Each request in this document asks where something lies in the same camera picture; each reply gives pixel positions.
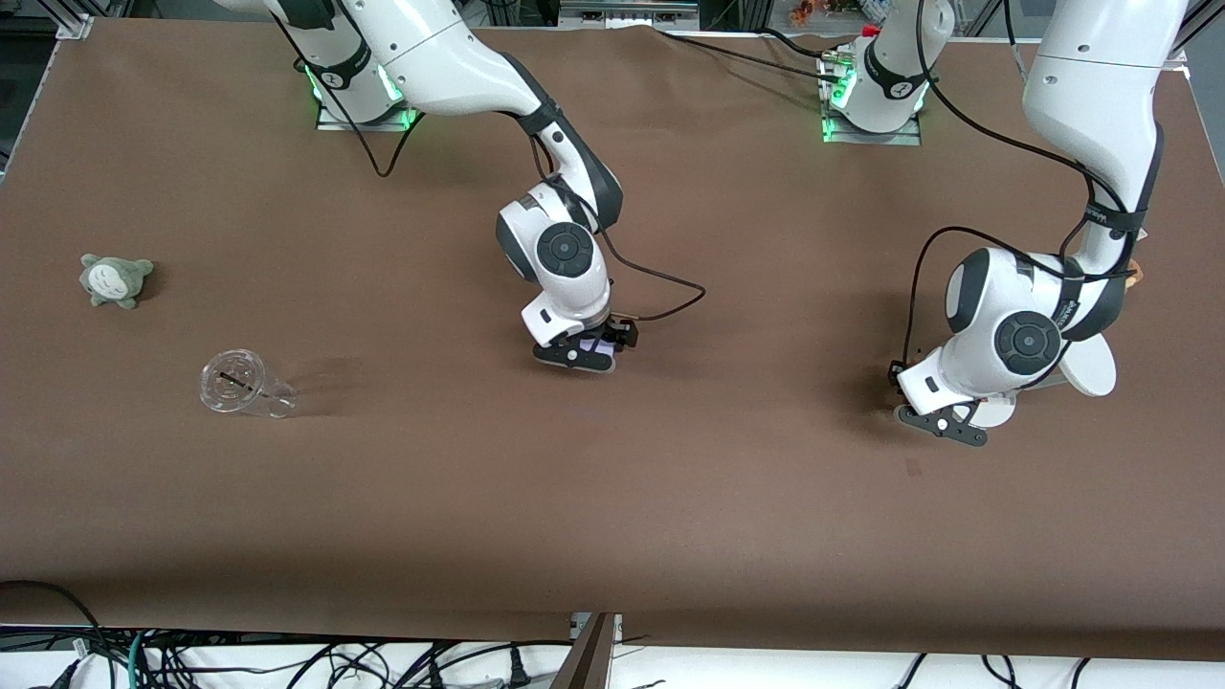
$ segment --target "brown table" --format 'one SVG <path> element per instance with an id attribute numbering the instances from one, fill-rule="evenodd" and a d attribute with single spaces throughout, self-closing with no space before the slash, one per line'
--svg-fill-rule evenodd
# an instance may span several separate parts
<path id="1" fill-rule="evenodd" d="M 915 255 L 951 223 L 1054 250 L 1074 174 L 937 103 L 921 147 L 823 145 L 811 83 L 650 29 L 481 36 L 620 177 L 622 253 L 709 298 L 610 376 L 539 365 L 492 232 L 535 180 L 513 121 L 430 118 L 380 180 L 312 131 L 274 27 L 99 21 L 0 189 L 0 577 L 134 626 L 523 639 L 615 609 L 657 644 L 1225 657 L 1225 192 L 1182 75 L 1118 389 L 1027 394 L 973 450 L 891 418 Z M 1039 142 L 1006 48 L 940 69 Z M 976 244 L 933 250 L 925 351 Z M 137 310 L 89 306 L 87 251 L 158 264 Z M 686 297 L 612 275 L 622 310 Z M 229 347 L 305 413 L 205 409 Z"/>

